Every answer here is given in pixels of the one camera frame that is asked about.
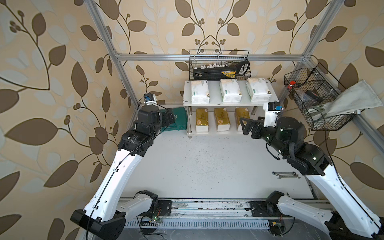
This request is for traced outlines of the gold tissue pack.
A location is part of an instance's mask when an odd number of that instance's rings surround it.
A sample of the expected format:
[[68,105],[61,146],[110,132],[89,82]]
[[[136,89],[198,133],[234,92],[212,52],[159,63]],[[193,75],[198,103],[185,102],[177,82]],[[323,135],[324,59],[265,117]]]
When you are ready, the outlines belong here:
[[242,131],[241,118],[249,119],[250,114],[248,108],[236,108],[235,109],[235,119],[236,119],[236,127],[237,131]]
[[209,131],[208,109],[196,109],[196,132],[205,133]]
[[231,122],[226,108],[215,108],[214,116],[218,132],[226,132],[230,130]]

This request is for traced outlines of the white tissue pack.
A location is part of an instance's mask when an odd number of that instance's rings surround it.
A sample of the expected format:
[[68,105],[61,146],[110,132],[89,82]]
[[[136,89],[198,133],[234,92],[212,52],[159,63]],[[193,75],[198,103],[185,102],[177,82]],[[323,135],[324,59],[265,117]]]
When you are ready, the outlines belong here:
[[208,104],[210,102],[209,85],[207,80],[191,81],[192,104]]
[[272,96],[272,88],[269,87],[268,81],[263,78],[247,79],[246,88],[249,93],[251,102],[268,102]]
[[220,80],[223,103],[237,104],[241,102],[242,93],[236,79]]

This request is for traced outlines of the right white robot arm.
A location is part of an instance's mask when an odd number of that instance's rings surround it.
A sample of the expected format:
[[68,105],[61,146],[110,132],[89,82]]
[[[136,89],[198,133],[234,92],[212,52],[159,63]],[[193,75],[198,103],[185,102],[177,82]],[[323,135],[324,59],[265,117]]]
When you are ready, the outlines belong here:
[[384,236],[384,219],[374,214],[344,183],[335,164],[323,150],[304,142],[305,126],[291,117],[282,117],[274,127],[241,118],[245,136],[263,139],[302,176],[311,181],[333,206],[322,210],[274,191],[267,202],[284,214],[323,231],[333,240],[379,240]]

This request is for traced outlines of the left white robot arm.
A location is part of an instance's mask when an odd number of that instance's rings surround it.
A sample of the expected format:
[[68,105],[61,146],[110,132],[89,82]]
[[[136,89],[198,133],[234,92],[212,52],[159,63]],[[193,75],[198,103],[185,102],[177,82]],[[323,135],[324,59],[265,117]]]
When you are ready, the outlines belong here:
[[161,108],[153,104],[139,110],[134,126],[122,135],[113,163],[99,189],[84,209],[72,213],[71,221],[87,233],[103,240],[116,240],[126,222],[157,209],[158,195],[150,191],[140,191],[121,207],[118,202],[134,169],[155,138],[175,122],[173,109],[161,111]]

